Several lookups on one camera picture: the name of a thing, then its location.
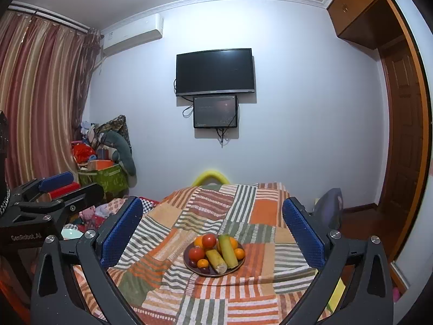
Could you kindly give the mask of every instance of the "wooden floor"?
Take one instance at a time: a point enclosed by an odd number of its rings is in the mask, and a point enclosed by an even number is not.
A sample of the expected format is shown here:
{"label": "wooden floor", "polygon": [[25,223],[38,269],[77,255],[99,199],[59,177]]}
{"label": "wooden floor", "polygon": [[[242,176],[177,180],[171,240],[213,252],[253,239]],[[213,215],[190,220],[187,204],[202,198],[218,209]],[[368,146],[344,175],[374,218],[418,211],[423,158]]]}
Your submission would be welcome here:
{"label": "wooden floor", "polygon": [[[386,255],[389,256],[401,228],[402,226],[397,221],[385,218],[375,209],[368,209],[344,213],[340,231],[347,238],[359,240],[366,240],[372,235],[378,236],[383,243]],[[353,266],[345,267],[341,275],[345,284],[350,280],[352,272]]]}

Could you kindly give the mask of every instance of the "curtain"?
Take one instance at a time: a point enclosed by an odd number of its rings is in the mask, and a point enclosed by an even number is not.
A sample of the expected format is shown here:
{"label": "curtain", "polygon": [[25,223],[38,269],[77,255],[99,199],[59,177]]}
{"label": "curtain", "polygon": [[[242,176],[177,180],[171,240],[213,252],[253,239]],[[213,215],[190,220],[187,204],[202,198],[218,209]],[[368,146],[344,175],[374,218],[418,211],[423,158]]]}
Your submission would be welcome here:
{"label": "curtain", "polygon": [[6,11],[0,20],[0,109],[9,122],[6,180],[14,188],[64,171],[81,122],[99,32]]}

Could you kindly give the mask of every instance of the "small orange fruit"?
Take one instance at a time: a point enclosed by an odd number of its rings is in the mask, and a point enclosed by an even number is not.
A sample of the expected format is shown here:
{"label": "small orange fruit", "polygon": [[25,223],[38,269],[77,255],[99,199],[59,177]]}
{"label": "small orange fruit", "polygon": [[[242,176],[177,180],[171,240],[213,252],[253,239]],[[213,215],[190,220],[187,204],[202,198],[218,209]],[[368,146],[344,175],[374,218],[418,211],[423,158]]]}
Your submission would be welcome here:
{"label": "small orange fruit", "polygon": [[208,267],[209,266],[209,262],[207,261],[207,259],[200,259],[197,262],[197,267],[200,269],[202,267]]}
{"label": "small orange fruit", "polygon": [[198,237],[194,240],[194,245],[203,248],[203,241],[202,241],[202,240],[203,240],[203,236],[198,236]]}
{"label": "small orange fruit", "polygon": [[236,248],[235,255],[237,260],[242,260],[245,258],[245,251],[242,248]]}
{"label": "small orange fruit", "polygon": [[233,249],[238,247],[238,241],[236,241],[233,237],[230,237],[230,243],[232,244]]}

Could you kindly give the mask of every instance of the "green fabric basket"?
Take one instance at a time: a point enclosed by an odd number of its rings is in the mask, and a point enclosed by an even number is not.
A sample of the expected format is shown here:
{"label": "green fabric basket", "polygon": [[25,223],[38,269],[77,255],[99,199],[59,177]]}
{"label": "green fabric basket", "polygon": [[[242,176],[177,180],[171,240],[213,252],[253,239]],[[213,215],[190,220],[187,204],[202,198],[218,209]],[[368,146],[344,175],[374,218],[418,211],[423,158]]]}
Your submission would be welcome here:
{"label": "green fabric basket", "polygon": [[119,164],[97,171],[79,170],[78,178],[82,186],[90,183],[99,183],[104,192],[117,194],[128,188],[126,173]]}

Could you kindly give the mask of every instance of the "blue gripper pad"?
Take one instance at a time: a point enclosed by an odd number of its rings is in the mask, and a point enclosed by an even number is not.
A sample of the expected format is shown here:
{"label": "blue gripper pad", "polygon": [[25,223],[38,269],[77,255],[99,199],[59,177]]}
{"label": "blue gripper pad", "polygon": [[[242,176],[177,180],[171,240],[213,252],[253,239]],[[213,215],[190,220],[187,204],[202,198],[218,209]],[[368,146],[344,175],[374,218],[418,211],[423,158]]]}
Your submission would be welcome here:
{"label": "blue gripper pad", "polygon": [[322,270],[325,266],[323,244],[290,199],[283,203],[283,219],[308,265]]}
{"label": "blue gripper pad", "polygon": [[142,217],[143,204],[135,198],[102,244],[100,263],[103,268],[117,265]]}
{"label": "blue gripper pad", "polygon": [[63,172],[61,174],[57,174],[56,176],[51,176],[45,178],[39,183],[39,192],[48,193],[52,192],[55,189],[62,188],[71,184],[74,181],[74,175],[69,172]]}

